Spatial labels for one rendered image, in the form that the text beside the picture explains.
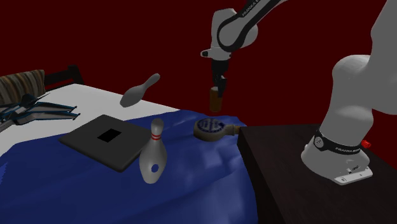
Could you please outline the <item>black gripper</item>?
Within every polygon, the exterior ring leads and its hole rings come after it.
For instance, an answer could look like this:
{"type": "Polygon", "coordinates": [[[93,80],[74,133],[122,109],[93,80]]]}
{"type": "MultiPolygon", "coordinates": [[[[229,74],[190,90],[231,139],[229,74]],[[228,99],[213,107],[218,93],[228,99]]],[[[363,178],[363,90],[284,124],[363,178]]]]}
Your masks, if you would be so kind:
{"type": "Polygon", "coordinates": [[[212,81],[218,82],[218,97],[223,97],[223,92],[226,89],[227,79],[224,74],[228,70],[229,60],[214,60],[212,59],[212,81]]]}

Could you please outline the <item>brown cylinder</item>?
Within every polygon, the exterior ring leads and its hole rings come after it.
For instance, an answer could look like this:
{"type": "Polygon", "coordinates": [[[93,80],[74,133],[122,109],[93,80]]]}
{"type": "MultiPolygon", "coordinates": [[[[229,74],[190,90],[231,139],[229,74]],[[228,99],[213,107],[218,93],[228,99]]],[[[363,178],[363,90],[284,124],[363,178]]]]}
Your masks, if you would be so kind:
{"type": "Polygon", "coordinates": [[[218,87],[211,87],[209,91],[209,109],[212,112],[221,111],[222,97],[218,97],[218,87]]]}

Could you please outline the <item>round blue patterned brown flask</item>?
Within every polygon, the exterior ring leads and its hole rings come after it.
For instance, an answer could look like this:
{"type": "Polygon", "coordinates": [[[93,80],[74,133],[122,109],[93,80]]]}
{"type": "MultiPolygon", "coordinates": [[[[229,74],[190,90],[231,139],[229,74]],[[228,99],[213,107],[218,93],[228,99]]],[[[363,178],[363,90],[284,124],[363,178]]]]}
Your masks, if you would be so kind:
{"type": "Polygon", "coordinates": [[[215,142],[225,136],[234,136],[239,131],[240,126],[225,124],[215,118],[205,118],[195,122],[193,135],[206,142],[215,142]]]}

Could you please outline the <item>plain grey bowling pin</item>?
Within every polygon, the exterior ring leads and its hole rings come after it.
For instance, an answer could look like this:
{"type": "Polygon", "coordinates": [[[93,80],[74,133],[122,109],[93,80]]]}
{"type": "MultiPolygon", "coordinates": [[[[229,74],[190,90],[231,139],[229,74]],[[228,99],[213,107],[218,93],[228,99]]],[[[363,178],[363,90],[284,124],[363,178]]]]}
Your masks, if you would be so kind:
{"type": "Polygon", "coordinates": [[[129,88],[122,96],[120,105],[124,108],[137,104],[144,96],[147,89],[160,79],[158,73],[150,76],[143,84],[129,88]]]}

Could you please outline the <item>red striped grey bowling pin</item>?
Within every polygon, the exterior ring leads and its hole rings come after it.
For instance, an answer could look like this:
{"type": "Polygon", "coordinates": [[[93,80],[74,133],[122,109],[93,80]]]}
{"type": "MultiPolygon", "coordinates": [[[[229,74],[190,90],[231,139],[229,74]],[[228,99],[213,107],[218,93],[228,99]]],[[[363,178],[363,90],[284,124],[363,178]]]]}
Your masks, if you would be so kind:
{"type": "Polygon", "coordinates": [[[139,168],[147,184],[156,183],[167,164],[167,151],[162,142],[164,122],[156,118],[151,123],[151,137],[142,148],[139,156],[139,168]]]}

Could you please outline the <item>dark robot stand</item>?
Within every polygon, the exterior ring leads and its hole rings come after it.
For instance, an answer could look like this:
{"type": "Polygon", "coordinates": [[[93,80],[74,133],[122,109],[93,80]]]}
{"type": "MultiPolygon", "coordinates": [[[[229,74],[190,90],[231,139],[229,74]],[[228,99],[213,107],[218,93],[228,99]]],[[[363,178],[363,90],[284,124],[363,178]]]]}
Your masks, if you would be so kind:
{"type": "Polygon", "coordinates": [[[397,170],[369,150],[372,177],[340,186],[314,174],[301,152],[316,124],[241,127],[237,146],[259,224],[397,224],[397,170]]]}

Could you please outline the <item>dark grey square tablet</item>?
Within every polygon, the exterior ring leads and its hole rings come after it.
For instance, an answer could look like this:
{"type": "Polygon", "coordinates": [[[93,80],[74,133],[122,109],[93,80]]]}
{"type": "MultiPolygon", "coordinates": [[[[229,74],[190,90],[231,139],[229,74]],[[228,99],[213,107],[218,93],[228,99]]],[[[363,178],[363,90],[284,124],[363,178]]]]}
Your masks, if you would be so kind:
{"type": "Polygon", "coordinates": [[[151,137],[151,131],[108,115],[101,115],[59,138],[62,144],[109,168],[123,172],[151,137]]]}

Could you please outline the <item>bed with blue blanket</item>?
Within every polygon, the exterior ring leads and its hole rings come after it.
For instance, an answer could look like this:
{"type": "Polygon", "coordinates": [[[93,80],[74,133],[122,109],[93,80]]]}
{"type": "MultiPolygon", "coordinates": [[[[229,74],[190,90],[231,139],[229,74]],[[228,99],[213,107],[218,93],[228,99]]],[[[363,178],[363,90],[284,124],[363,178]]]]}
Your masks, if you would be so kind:
{"type": "Polygon", "coordinates": [[[60,127],[77,122],[33,123],[25,141],[0,156],[0,224],[258,224],[237,138],[195,138],[202,114],[150,102],[122,108],[119,94],[79,84],[49,100],[76,105],[82,122],[108,114],[147,128],[161,118],[167,165],[150,185],[137,163],[116,172],[63,145],[60,127]]]}

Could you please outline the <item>grey and blue toy spaceship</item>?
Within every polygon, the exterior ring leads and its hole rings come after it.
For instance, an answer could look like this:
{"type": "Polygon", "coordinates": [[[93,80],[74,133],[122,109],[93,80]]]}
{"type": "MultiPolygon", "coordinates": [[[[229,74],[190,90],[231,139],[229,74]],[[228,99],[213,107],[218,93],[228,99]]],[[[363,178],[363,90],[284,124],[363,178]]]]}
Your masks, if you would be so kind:
{"type": "Polygon", "coordinates": [[[80,114],[73,113],[76,106],[40,102],[41,97],[25,94],[18,103],[0,105],[0,132],[12,125],[25,125],[35,120],[75,120],[80,114]]]}

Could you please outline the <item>striped brown pillow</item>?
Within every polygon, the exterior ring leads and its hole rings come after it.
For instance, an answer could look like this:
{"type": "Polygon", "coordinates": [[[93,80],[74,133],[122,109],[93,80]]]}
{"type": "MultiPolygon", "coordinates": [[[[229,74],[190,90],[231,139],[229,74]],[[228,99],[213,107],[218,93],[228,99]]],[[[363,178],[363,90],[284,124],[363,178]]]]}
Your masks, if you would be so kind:
{"type": "Polygon", "coordinates": [[[0,105],[20,102],[25,94],[43,95],[45,72],[42,69],[0,76],[0,105]]]}

